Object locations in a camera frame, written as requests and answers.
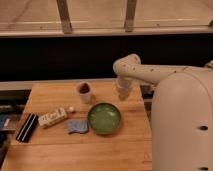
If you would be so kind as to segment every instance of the metal bar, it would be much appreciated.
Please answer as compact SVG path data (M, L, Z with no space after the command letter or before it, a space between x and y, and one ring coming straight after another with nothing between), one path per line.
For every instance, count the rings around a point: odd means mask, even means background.
M132 32L134 27L137 0L127 0L126 19L124 28L126 32Z
M72 33L72 24L70 21L67 0L57 0L58 12L61 18L61 26L64 34Z

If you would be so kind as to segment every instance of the black object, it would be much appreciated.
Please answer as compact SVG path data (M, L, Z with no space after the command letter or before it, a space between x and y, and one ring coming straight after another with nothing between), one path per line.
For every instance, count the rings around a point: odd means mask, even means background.
M20 142L28 142L37 123L38 116L35 114L30 114L24 122L24 125L21 127L18 135L16 136L16 140Z

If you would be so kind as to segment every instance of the blue sponge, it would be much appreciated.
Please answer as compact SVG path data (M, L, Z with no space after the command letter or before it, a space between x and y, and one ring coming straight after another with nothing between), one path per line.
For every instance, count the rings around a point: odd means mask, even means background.
M85 134L89 131L87 120L69 120L68 121L68 133L80 133Z

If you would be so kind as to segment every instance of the small package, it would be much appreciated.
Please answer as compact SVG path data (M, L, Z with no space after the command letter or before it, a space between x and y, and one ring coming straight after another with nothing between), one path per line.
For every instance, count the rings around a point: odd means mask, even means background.
M39 125L42 128L50 127L67 118L67 113L64 108L60 107L55 112L47 113L38 118Z

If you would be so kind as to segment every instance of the blue object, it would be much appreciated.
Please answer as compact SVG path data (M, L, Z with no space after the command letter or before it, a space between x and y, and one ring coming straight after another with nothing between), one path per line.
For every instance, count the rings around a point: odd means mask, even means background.
M70 120L68 122L68 133L85 134L89 131L87 120Z
M5 123L7 118L8 118L7 115L0 115L0 129L4 128L4 123Z

